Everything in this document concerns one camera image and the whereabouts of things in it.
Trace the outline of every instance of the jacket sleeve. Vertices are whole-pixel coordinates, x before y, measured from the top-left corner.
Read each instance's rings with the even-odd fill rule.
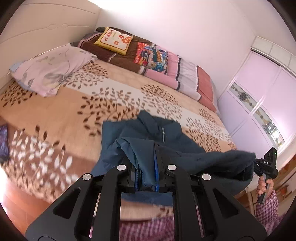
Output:
[[[276,197],[275,190],[272,191],[269,198],[264,204],[257,204],[256,219],[265,227],[269,235],[281,222],[283,216],[278,215],[279,201]]]

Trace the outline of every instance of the hand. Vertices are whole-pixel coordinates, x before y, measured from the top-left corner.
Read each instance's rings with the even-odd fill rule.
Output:
[[[266,194],[265,194],[266,195],[266,198],[269,198],[270,195],[271,195],[271,193],[272,193],[272,190],[274,188],[274,181],[272,179],[268,179],[266,182],[267,182],[267,184],[270,184],[268,190],[266,190],[266,183],[264,182],[264,177],[261,176],[259,178],[258,187],[257,187],[257,190],[256,190],[256,194],[261,195],[264,192],[266,192]]]

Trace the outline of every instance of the wooden floor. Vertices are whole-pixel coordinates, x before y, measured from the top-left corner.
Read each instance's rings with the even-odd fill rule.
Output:
[[[50,205],[20,190],[7,179],[1,168],[0,203],[22,234],[25,234],[28,226]]]

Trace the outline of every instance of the cream headboard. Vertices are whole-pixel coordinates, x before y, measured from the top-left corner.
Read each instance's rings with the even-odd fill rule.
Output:
[[[0,35],[0,88],[9,67],[95,29],[100,8],[88,0],[26,0]]]

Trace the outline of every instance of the jacket zipper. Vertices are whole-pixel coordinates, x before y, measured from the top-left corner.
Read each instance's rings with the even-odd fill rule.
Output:
[[[161,129],[163,130],[163,143],[165,143],[165,130],[163,127]]]

